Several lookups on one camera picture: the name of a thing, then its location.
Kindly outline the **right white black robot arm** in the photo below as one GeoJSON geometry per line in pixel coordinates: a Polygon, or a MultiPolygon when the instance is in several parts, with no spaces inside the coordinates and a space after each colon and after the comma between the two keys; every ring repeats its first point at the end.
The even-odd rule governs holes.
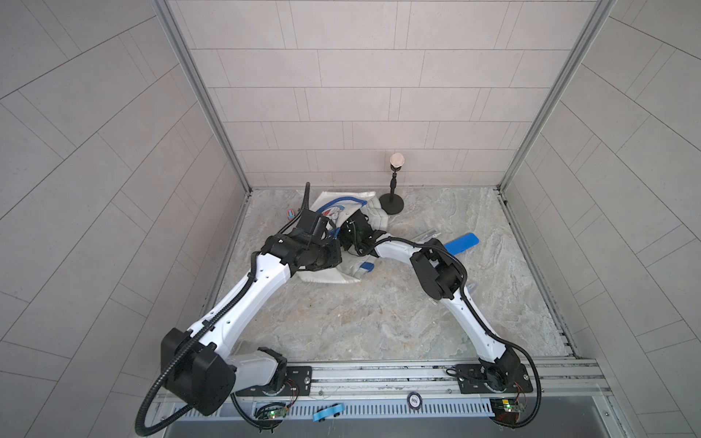
{"type": "Polygon", "coordinates": [[[437,239],[418,243],[371,228],[366,216],[353,214],[341,226],[341,246],[360,256],[387,258],[414,269],[426,295],[445,305],[467,334],[478,364],[458,364],[447,370],[473,392],[536,392],[541,383],[531,356],[498,336],[467,291],[467,270],[437,239]]]}

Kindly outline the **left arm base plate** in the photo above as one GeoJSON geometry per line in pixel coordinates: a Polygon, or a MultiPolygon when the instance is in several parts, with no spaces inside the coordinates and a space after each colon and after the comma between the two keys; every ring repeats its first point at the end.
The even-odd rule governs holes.
{"type": "Polygon", "coordinates": [[[237,397],[292,397],[309,396],[313,369],[310,366],[288,366],[281,386],[253,386],[235,393],[237,397]]]}

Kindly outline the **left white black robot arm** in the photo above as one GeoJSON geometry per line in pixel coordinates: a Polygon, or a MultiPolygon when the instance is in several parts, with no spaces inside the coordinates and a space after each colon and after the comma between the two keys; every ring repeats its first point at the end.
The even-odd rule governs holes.
{"type": "Polygon", "coordinates": [[[266,301],[299,270],[320,271],[341,263],[336,226],[325,215],[301,211],[295,226],[269,237],[252,254],[248,273],[188,330],[162,341],[165,388],[199,414],[213,414],[235,392],[257,387],[276,394],[285,385],[287,360],[270,348],[239,359],[229,355],[266,301]]]}

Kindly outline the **blue compass case lid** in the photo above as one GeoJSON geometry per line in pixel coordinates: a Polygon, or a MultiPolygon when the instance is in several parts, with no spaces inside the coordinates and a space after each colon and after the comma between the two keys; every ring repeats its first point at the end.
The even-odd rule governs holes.
{"type": "Polygon", "coordinates": [[[467,233],[446,243],[445,249],[450,255],[457,257],[467,252],[467,250],[478,246],[479,244],[480,240],[475,234],[467,233]]]}

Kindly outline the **white canvas bag blue handles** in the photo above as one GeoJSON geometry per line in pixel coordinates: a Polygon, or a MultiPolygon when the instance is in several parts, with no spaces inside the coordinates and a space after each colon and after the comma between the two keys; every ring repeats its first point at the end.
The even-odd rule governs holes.
{"type": "Polygon", "coordinates": [[[298,272],[299,278],[307,283],[319,284],[354,284],[374,269],[377,259],[374,255],[365,255],[365,249],[357,245],[367,242],[373,232],[387,230],[389,216],[380,203],[375,191],[322,192],[311,205],[316,213],[332,219],[335,237],[341,242],[341,263],[335,268],[326,268],[317,272],[298,272]]]}

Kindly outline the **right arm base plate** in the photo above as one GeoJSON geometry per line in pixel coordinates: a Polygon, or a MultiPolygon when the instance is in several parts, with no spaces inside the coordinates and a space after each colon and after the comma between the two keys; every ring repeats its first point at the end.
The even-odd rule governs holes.
{"type": "Polygon", "coordinates": [[[501,380],[488,376],[487,369],[481,364],[458,364],[446,369],[445,373],[457,380],[461,394],[534,392],[529,369],[523,364],[501,380]]]}

